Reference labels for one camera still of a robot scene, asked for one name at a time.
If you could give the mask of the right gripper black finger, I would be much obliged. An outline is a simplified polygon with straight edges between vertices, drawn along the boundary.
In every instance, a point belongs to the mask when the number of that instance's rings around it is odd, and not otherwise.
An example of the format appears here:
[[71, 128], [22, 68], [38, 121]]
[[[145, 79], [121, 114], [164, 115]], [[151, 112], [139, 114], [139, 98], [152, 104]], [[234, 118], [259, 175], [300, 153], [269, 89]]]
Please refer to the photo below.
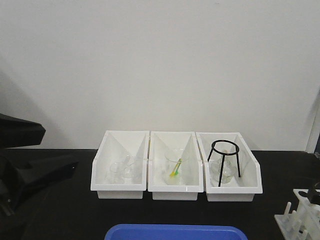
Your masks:
[[312, 185], [307, 192], [299, 191], [299, 195], [308, 199], [311, 204], [319, 204], [320, 203], [320, 183], [317, 182]]

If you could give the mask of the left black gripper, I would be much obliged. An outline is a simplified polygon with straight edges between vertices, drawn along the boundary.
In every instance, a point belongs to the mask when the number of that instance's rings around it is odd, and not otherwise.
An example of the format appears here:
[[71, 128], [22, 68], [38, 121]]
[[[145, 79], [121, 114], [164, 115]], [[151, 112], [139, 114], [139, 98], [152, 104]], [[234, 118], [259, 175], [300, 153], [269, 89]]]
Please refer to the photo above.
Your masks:
[[46, 129], [37, 122], [0, 114], [0, 209], [12, 216], [24, 201], [42, 189], [70, 179], [79, 161], [60, 155], [14, 164], [4, 149], [40, 145]]

